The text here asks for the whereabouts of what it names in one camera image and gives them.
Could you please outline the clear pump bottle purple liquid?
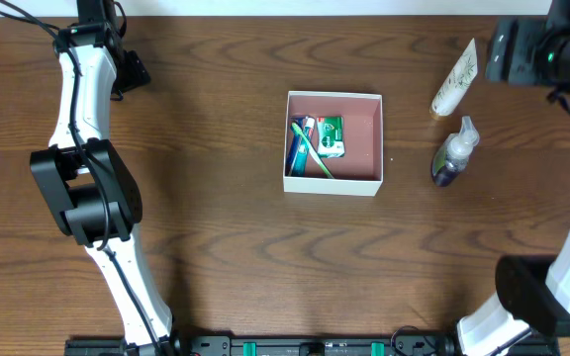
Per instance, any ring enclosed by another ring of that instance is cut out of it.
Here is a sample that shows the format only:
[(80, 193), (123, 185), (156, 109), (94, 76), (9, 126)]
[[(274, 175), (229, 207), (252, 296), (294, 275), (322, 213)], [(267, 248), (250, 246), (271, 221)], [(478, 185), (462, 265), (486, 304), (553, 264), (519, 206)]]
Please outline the clear pump bottle purple liquid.
[(438, 187), (448, 186), (469, 162), (480, 136), (470, 116), (461, 120), (458, 133), (452, 133), (434, 155), (431, 162), (431, 178)]

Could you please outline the green Dettol soap bar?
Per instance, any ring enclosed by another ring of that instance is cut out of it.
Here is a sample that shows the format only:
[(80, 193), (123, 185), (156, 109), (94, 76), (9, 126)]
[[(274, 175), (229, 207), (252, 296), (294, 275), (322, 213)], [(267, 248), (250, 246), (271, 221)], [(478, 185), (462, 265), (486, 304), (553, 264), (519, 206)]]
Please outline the green Dettol soap bar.
[(343, 137), (343, 117), (318, 117), (318, 148), (319, 157), (339, 158), (345, 154)]

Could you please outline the white floral lotion tube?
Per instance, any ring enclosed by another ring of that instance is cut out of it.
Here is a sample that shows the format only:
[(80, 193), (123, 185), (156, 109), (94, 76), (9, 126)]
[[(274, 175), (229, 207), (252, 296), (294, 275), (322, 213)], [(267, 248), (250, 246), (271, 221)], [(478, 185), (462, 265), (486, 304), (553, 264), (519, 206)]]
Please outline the white floral lotion tube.
[(475, 39), (472, 39), (433, 97), (429, 106), (430, 115), (435, 120), (452, 115), (477, 74), (477, 50)]

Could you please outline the white box pink interior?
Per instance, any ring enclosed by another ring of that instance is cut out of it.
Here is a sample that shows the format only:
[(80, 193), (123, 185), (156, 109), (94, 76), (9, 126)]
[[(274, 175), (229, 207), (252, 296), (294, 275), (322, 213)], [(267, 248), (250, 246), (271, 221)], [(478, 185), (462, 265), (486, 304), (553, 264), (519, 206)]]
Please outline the white box pink interior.
[(291, 91), (283, 190), (373, 197), (383, 183), (379, 94)]

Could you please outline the blue disposable razor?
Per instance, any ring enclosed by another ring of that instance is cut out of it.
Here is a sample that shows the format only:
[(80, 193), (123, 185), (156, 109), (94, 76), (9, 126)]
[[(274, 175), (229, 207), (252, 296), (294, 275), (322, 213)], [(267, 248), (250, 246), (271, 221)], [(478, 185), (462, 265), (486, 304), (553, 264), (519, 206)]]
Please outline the blue disposable razor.
[[(300, 128), (304, 126), (306, 117), (305, 116), (294, 116), (290, 119), (292, 123), (297, 124)], [(294, 162), (297, 156), (297, 151), (300, 146), (301, 139), (299, 136), (294, 132), (293, 129), (290, 129), (292, 133), (292, 141), (289, 145), (289, 151), (286, 158), (286, 165), (285, 165), (285, 175), (289, 176), (292, 172), (292, 168), (294, 166)]]

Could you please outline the small toothpaste tube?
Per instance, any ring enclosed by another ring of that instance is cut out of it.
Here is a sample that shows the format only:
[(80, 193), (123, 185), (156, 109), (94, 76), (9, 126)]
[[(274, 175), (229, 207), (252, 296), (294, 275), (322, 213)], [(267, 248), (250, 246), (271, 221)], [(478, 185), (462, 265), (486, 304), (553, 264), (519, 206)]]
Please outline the small toothpaste tube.
[[(311, 139), (313, 136), (315, 128), (315, 119), (310, 116), (306, 116), (306, 120), (304, 126), (301, 128), (305, 137), (307, 139)], [(307, 158), (308, 158), (308, 151), (309, 145), (299, 136), (301, 139), (299, 149), (297, 151), (297, 156), (294, 162), (294, 166), (292, 168), (292, 172), (290, 176), (293, 177), (302, 177), (305, 174)]]

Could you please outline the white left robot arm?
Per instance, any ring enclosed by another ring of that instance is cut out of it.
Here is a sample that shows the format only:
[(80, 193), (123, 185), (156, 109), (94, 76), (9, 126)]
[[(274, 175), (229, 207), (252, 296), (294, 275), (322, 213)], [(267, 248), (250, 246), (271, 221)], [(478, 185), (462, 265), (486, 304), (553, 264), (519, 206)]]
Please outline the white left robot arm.
[(123, 47), (122, 6), (79, 1), (78, 20), (53, 47), (62, 88), (55, 130), (30, 168), (59, 230), (74, 238), (100, 270), (121, 316), (118, 340), (74, 339), (67, 355), (175, 355), (173, 315), (145, 260), (138, 184), (110, 141), (110, 104), (149, 83), (135, 51)]

